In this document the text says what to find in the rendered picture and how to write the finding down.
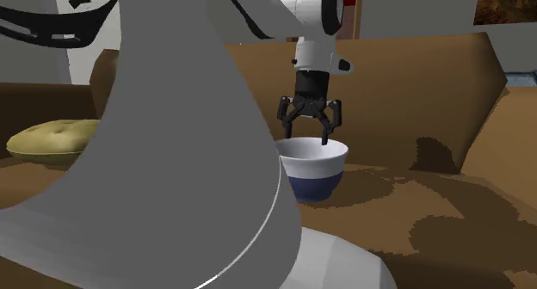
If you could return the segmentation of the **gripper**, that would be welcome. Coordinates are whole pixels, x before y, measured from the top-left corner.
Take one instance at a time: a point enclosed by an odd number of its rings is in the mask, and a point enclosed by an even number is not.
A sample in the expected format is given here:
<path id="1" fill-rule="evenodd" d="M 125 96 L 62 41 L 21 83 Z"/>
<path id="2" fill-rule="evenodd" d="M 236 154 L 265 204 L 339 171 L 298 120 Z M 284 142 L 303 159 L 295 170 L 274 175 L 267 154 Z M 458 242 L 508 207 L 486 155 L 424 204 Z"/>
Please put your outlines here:
<path id="1" fill-rule="evenodd" d="M 285 138 L 292 137 L 293 122 L 301 115 L 316 117 L 323 125 L 322 145 L 327 145 L 329 135 L 343 123 L 342 102 L 327 101 L 330 73 L 326 71 L 297 71 L 293 98 L 280 99 L 277 119 L 285 131 Z M 324 112 L 332 111 L 332 120 Z"/>

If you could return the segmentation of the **white and blue bowl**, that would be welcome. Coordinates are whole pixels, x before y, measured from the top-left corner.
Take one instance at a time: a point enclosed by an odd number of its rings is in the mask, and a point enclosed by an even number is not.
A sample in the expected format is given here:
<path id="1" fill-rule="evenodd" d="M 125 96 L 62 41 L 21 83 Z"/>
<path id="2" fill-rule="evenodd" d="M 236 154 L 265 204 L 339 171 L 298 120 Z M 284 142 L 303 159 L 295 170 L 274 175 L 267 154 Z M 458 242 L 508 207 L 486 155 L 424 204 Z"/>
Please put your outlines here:
<path id="1" fill-rule="evenodd" d="M 349 148 L 321 138 L 285 138 L 275 142 L 295 199 L 299 202 L 327 200 L 341 179 Z"/>

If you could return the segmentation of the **brown sofa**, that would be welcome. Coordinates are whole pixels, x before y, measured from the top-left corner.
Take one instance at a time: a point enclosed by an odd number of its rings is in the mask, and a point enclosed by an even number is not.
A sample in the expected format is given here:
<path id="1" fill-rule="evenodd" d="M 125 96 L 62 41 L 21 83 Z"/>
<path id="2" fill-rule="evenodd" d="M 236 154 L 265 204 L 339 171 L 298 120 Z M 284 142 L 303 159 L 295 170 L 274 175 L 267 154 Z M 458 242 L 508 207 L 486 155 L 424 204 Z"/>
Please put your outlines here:
<path id="1" fill-rule="evenodd" d="M 290 45 L 225 48 L 276 141 Z M 537 209 L 460 174 L 504 93 L 488 36 L 345 40 L 339 48 L 356 62 L 331 88 L 343 101 L 336 138 L 348 144 L 352 169 L 329 200 L 296 202 L 301 224 L 363 244 L 401 289 L 537 289 Z M 73 287 L 0 257 L 0 289 Z"/>

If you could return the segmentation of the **yellow round cushion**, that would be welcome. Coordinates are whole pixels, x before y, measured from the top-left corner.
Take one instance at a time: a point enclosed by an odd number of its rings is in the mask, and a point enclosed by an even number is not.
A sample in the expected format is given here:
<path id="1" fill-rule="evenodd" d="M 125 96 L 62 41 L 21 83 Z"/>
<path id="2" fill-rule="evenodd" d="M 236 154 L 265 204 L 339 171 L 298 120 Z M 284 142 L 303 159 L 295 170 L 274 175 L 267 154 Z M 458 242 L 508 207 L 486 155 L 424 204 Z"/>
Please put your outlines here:
<path id="1" fill-rule="evenodd" d="M 67 166 L 83 153 L 99 120 L 53 120 L 12 136 L 6 150 L 24 162 Z"/>

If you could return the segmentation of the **brown wall picture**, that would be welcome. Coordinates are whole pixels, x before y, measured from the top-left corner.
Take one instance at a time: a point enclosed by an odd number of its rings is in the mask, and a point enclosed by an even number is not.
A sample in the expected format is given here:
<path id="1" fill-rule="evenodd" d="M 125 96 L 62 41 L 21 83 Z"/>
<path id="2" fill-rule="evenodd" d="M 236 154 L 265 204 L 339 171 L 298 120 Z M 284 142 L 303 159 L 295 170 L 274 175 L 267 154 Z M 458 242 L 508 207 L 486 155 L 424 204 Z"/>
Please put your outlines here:
<path id="1" fill-rule="evenodd" d="M 478 0 L 474 25 L 537 22 L 537 0 Z"/>

